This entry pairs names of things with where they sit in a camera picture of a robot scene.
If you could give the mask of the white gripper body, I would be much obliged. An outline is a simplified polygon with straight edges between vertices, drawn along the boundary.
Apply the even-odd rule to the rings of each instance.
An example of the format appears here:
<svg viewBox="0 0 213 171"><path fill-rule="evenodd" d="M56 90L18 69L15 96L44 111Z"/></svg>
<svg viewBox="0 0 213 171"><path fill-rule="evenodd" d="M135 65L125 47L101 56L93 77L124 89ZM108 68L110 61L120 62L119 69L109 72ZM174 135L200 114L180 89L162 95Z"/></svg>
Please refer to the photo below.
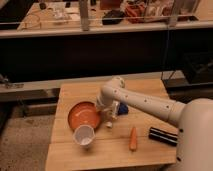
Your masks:
<svg viewBox="0 0 213 171"><path fill-rule="evenodd" d="M103 98L102 96L98 96L96 100L96 108L99 111L103 111L110 108L112 106L112 103L112 100Z"/></svg>

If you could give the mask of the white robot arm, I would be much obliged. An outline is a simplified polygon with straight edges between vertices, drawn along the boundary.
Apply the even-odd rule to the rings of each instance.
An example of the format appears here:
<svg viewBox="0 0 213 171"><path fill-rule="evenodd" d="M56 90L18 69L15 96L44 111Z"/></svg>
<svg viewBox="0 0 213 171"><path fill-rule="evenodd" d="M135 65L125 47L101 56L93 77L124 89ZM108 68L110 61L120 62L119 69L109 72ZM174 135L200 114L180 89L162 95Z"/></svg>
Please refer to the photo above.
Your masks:
<svg viewBox="0 0 213 171"><path fill-rule="evenodd" d="M213 171L213 100L198 98L185 104L125 89L121 77L100 88L97 106L109 108L114 101L155 116L178 128L176 162L168 171Z"/></svg>

